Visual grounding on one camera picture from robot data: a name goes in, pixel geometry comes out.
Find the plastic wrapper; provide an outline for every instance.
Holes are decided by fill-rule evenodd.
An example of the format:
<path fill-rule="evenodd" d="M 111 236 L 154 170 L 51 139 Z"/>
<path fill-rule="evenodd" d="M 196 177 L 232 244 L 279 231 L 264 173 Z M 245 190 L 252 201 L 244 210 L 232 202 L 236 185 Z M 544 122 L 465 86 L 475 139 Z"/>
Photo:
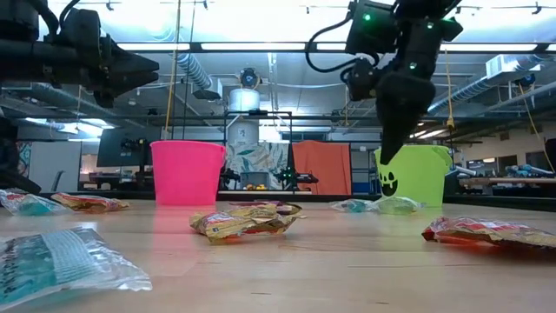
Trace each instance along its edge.
<path fill-rule="evenodd" d="M 189 225 L 213 242 L 243 234 L 281 234 L 297 218 L 303 217 L 300 213 L 280 214 L 277 208 L 277 205 L 270 204 L 251 205 L 207 215 L 195 214 L 189 219 Z"/>
<path fill-rule="evenodd" d="M 471 217 L 439 217 L 422 233 L 427 241 L 443 243 L 490 243 L 510 248 L 556 248 L 556 236 L 519 223 Z"/>
<path fill-rule="evenodd" d="M 331 204 L 332 209 L 347 213 L 376 212 L 381 214 L 409 215 L 422 208 L 407 197 L 383 197 L 377 201 L 349 199 Z"/>
<path fill-rule="evenodd" d="M 101 196 L 71 196 L 64 193 L 57 193 L 52 196 L 52 199 L 72 210 L 85 213 L 105 213 L 129 208 L 129 203 L 127 202 Z"/>
<path fill-rule="evenodd" d="M 152 290 L 147 274 L 92 229 L 22 236 L 0 244 L 0 310 L 60 290 Z"/>
<path fill-rule="evenodd" d="M 22 195 L 0 190 L 0 203 L 15 216 L 44 216 L 73 213 L 60 203 L 31 194 Z"/>
<path fill-rule="evenodd" d="M 282 201 L 257 200 L 252 203 L 231 203 L 231 204 L 240 207 L 248 207 L 248 206 L 269 207 L 269 208 L 276 207 L 276 211 L 278 212 L 278 214 L 281 215 L 297 214 L 301 211 L 301 206 L 292 203 L 284 203 Z"/>

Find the patterned fabric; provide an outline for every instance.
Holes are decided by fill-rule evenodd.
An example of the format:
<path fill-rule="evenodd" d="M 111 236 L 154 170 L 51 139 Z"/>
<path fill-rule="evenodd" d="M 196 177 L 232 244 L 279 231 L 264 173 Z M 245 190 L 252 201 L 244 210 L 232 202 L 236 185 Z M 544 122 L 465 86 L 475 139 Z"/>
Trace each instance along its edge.
<path fill-rule="evenodd" d="M 19 151 L 19 164 L 17 165 L 17 172 L 25 177 L 29 177 L 31 145 L 32 142 L 17 142 L 17 150 Z"/>
<path fill-rule="evenodd" d="M 281 190 L 275 174 L 288 166 L 287 143 L 239 143 L 229 144 L 226 149 L 226 164 L 238 174 L 243 172 L 267 172 L 270 190 Z"/>

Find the desk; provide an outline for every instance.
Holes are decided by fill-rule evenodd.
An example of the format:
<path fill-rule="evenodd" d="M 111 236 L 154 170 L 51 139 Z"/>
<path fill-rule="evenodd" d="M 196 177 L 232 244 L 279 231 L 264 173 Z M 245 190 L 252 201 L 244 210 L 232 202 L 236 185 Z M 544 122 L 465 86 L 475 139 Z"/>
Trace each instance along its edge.
<path fill-rule="evenodd" d="M 149 273 L 152 291 L 105 291 L 64 301 L 51 296 L 6 313 L 552 313 L 556 307 L 554 263 L 426 243 L 420 232 L 439 212 L 346 214 L 326 203 L 303 203 L 308 218 L 283 236 L 210 245 L 189 228 L 191 211 L 156 210 L 151 201 L 132 205 L 106 215 L 3 215 L 0 236 L 95 227 Z M 446 205 L 443 214 L 517 221 L 556 233 L 554 213 Z"/>
<path fill-rule="evenodd" d="M 483 194 L 491 196 L 493 194 L 493 185 L 497 183 L 556 183 L 556 178 L 513 178 L 513 177 L 476 177 L 460 179 L 460 185 L 480 185 Z"/>

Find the computer monitor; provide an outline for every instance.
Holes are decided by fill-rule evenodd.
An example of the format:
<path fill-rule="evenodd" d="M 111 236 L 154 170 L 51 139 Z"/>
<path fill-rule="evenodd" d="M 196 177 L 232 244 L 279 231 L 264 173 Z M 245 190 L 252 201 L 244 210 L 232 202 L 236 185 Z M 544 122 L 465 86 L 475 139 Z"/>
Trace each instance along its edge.
<path fill-rule="evenodd" d="M 97 167 L 120 167 L 152 165 L 153 160 L 150 153 L 150 144 L 159 141 L 161 137 L 160 128 L 145 129 L 113 129 L 104 130 L 98 148 Z M 139 143 L 145 141 L 142 151 Z"/>

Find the green bucket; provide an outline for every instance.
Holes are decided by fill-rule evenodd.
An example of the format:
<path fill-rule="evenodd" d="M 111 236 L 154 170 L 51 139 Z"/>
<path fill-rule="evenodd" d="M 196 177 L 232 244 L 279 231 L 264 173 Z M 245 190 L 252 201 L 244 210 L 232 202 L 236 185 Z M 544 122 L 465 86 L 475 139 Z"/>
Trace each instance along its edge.
<path fill-rule="evenodd" d="M 442 206 L 444 176 L 452 158 L 448 147 L 407 145 L 388 165 L 382 165 L 381 150 L 374 152 L 383 196 L 406 196 L 427 207 Z"/>

